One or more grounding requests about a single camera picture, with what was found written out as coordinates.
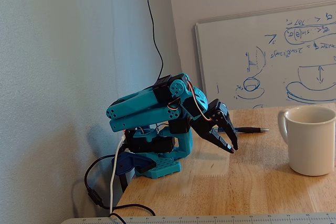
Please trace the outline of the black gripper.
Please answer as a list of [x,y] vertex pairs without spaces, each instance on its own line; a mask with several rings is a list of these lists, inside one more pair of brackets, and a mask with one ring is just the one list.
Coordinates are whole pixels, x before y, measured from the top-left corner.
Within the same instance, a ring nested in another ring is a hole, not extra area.
[[[220,102],[219,99],[215,99],[208,104],[208,108],[203,115],[204,116],[201,115],[197,119],[190,121],[191,127],[197,134],[202,139],[207,140],[229,153],[234,153],[234,150],[237,151],[238,136],[229,118],[227,106]],[[215,126],[223,129],[231,140],[234,150],[214,129],[212,129]]]

